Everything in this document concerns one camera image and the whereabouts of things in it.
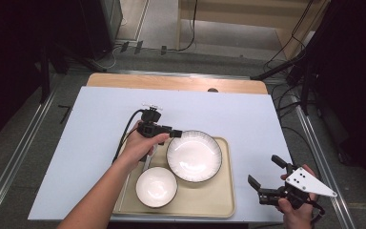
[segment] white triangular marker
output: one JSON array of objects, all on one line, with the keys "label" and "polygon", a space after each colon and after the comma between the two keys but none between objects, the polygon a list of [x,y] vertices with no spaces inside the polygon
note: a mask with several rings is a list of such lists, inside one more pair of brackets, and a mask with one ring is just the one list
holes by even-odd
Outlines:
[{"label": "white triangular marker", "polygon": [[330,198],[337,197],[336,192],[302,168],[295,170],[285,181],[305,193],[315,193]]}]

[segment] wooden table edge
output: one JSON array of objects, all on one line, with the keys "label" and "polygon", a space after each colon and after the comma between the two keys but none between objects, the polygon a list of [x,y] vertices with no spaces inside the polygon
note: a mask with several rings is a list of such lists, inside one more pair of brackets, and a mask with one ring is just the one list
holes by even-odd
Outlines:
[{"label": "wooden table edge", "polygon": [[209,78],[195,76],[164,76],[154,74],[93,73],[88,87],[177,90],[206,92],[216,89],[220,93],[268,94],[262,81]]}]

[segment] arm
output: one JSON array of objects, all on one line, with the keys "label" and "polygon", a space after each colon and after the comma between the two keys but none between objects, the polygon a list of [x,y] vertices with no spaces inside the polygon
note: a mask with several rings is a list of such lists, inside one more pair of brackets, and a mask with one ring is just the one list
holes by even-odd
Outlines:
[{"label": "arm", "polygon": [[168,138],[168,134],[145,138],[134,131],[129,136],[123,153],[73,207],[58,228],[106,228],[128,174],[138,165],[142,156],[147,152],[152,153],[153,145]]}]

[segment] forearm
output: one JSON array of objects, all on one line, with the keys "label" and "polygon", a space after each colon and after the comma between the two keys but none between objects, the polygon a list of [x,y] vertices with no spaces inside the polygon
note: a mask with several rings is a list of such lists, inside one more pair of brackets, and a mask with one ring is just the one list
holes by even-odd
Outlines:
[{"label": "forearm", "polygon": [[117,159],[58,228],[106,228],[130,165]]}]

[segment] white bowl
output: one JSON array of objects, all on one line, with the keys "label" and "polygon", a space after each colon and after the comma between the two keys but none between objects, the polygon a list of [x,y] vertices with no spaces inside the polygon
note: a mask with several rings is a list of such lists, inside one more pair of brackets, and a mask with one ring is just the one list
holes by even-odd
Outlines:
[{"label": "white bowl", "polygon": [[222,152],[211,136],[199,131],[188,131],[171,141],[167,160],[178,177],[190,182],[201,182],[218,173]]},{"label": "white bowl", "polygon": [[177,180],[171,171],[153,167],[138,178],[135,191],[142,203],[152,208],[159,208],[174,198],[177,192]]}]

